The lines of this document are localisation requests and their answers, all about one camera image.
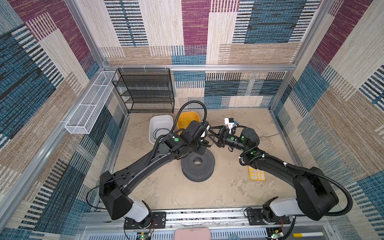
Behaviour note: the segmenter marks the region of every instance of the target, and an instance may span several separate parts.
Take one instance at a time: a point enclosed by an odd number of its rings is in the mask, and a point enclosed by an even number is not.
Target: gray cylindrical spool
[[[201,165],[195,165],[195,162],[201,162]],[[212,176],[215,169],[215,157],[208,149],[205,154],[199,155],[191,153],[181,159],[181,169],[186,178],[193,182],[203,182]]]

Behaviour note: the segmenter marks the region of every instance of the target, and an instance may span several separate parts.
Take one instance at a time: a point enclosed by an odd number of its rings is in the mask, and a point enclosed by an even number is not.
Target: black mounting plate
[[[255,226],[255,225],[267,225],[263,221],[263,215],[261,214],[261,210],[263,209],[247,209],[245,211],[247,216],[250,216],[248,218],[249,225]],[[289,220],[289,217],[282,216],[280,217],[284,224],[290,224],[291,220]]]
[[[166,216],[167,216],[166,212],[152,212],[152,217],[153,217],[153,219],[156,220],[155,229],[156,228],[165,228]],[[152,224],[149,224],[149,226],[146,227],[145,229],[150,229],[151,226],[152,226]],[[140,229],[139,223],[133,219],[126,219],[124,221],[124,229],[125,230]]]

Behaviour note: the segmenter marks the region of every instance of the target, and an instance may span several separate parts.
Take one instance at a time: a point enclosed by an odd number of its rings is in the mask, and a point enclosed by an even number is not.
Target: beige tabletop
[[[204,111],[196,112],[202,119]],[[171,115],[175,118],[176,113],[175,109]],[[153,148],[148,140],[149,121],[156,115],[161,114],[131,114],[115,171],[129,166]],[[259,148],[284,161],[293,162],[267,109],[208,110],[207,121],[211,126],[224,125],[224,118],[234,118],[240,125],[253,128],[259,136],[277,134],[261,137]],[[216,145],[209,149],[215,156],[215,170],[208,180],[188,180],[181,171],[180,161],[173,160],[143,180],[131,196],[146,201],[152,209],[262,205],[275,196],[295,196],[295,190],[289,184],[269,173],[265,174],[265,181],[251,180],[248,167],[238,162],[239,150],[230,152],[227,147]]]

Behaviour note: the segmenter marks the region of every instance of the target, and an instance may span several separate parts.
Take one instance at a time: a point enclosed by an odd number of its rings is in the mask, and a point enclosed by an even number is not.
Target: white mesh basket
[[[70,134],[89,134],[113,89],[114,71],[103,71],[65,124]]]

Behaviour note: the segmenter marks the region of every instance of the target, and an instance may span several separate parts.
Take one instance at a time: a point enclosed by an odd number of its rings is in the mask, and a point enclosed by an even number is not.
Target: yellow calculator
[[[259,169],[254,169],[251,166],[248,166],[249,169],[249,178],[252,180],[264,181],[265,173],[264,171],[260,171]]]

